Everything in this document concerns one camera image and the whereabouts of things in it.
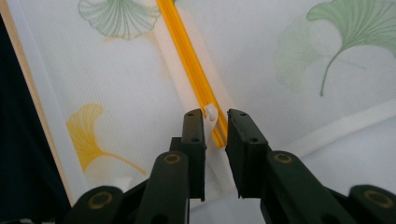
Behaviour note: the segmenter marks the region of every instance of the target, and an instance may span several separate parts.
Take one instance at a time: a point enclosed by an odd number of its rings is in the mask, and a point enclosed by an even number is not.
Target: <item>leaf print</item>
[[[321,3],[308,12],[309,21],[330,21],[340,32],[342,46],[328,63],[321,84],[324,87],[329,68],[344,50],[374,45],[396,56],[396,6],[394,2],[375,0],[333,0]]]
[[[321,57],[310,42],[309,22],[305,18],[295,20],[279,36],[275,54],[277,78],[293,91],[303,91],[306,68]]]
[[[85,172],[88,165],[96,158],[110,156],[128,163],[142,175],[146,175],[147,172],[133,162],[127,161],[121,156],[103,151],[99,148],[96,142],[94,124],[102,113],[103,108],[100,105],[84,105],[76,114],[73,114],[66,123],[82,170]]]
[[[151,31],[160,17],[157,6],[134,0],[80,0],[80,16],[106,37],[132,39]]]

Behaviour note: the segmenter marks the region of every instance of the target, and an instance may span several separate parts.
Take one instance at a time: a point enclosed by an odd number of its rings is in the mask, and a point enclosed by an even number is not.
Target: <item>green leaf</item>
[[[301,92],[306,68],[320,57],[310,41],[309,22],[305,18],[296,19],[279,36],[276,76],[293,91]]]
[[[321,3],[308,12],[309,21],[330,21],[340,32],[342,46],[330,60],[323,80],[320,95],[329,68],[344,50],[356,46],[374,45],[390,50],[396,56],[396,4],[375,0],[333,0]]]
[[[80,0],[78,12],[102,35],[124,39],[151,31],[161,15],[157,6],[134,0]]]

